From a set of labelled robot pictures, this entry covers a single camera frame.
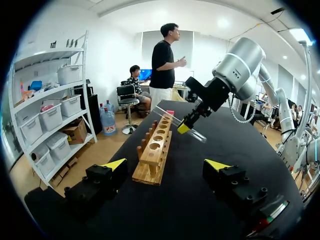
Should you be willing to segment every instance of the test tube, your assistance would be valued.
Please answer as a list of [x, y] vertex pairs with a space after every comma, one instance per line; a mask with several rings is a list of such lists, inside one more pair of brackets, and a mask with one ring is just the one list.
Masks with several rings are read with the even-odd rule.
[[[176, 127], [178, 127], [178, 125], [181, 123], [180, 119], [176, 118], [175, 116], [171, 115], [167, 111], [163, 110], [161, 107], [155, 106], [155, 108], [152, 110], [152, 112], [158, 114], [160, 117], [162, 117], [163, 115], [172, 116], [171, 124], [175, 125]], [[195, 139], [199, 140], [202, 143], [205, 143], [207, 141], [207, 138], [205, 136], [203, 136], [201, 133], [199, 133], [198, 131], [196, 131], [194, 129], [190, 129], [186, 133], [188, 133], [189, 135], [191, 135], [192, 137], [194, 137]]]

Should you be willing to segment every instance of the black tablecloth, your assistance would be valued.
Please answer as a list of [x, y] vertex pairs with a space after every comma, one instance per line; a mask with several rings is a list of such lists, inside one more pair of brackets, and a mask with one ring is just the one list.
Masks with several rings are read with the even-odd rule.
[[[194, 107], [192, 103], [174, 101], [162, 101], [159, 106], [173, 110], [179, 119]], [[290, 173], [261, 134], [249, 123], [236, 122], [229, 108], [221, 107], [196, 122], [194, 129], [207, 137], [206, 143], [179, 134], [171, 125], [172, 139], [161, 186], [132, 181], [138, 164], [136, 147], [153, 121], [160, 118], [151, 112], [111, 159], [126, 158], [129, 176], [115, 199], [106, 202], [86, 223], [91, 230], [112, 239], [238, 239], [244, 223], [228, 205], [216, 199], [203, 179], [204, 159], [239, 165], [253, 183], [268, 188], [269, 196], [284, 195], [290, 204], [269, 231], [278, 227], [283, 232], [297, 221], [302, 201]]]

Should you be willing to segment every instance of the ceiling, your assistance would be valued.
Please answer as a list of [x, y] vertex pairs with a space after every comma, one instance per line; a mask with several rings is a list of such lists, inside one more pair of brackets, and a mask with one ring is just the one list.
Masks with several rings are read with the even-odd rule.
[[[77, 6], [96, 12], [103, 20], [110, 20], [131, 33], [159, 30], [164, 23], [175, 22], [179, 29], [201, 32], [216, 38], [229, 40], [257, 23], [269, 22], [281, 13], [270, 12], [283, 7], [276, 0], [56, 0], [60, 4]], [[226, 28], [217, 22], [225, 19]], [[289, 10], [268, 24], [262, 24], [241, 35], [258, 44], [266, 52], [268, 59], [282, 65], [305, 88], [307, 81], [301, 79], [306, 74], [305, 56], [302, 47], [288, 29], [303, 28], [304, 25]], [[318, 98], [320, 69], [314, 47], [310, 49], [315, 90]]]

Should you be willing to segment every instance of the black t-shirt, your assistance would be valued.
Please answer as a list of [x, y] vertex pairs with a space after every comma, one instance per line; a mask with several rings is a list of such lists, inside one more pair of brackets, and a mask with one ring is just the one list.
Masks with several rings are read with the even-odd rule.
[[157, 68], [165, 65], [166, 63], [174, 62], [174, 54], [171, 45], [162, 40], [158, 42], [152, 53], [152, 73], [150, 87], [155, 89], [168, 89], [172, 88], [175, 83], [175, 70], [157, 71]]

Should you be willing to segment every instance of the blue screen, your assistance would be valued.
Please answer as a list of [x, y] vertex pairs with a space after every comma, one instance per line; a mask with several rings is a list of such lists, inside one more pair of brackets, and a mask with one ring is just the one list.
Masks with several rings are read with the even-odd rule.
[[149, 78], [151, 76], [151, 71], [152, 71], [152, 69], [141, 69], [140, 76], [138, 77], [138, 79], [140, 81], [146, 80], [147, 78]]

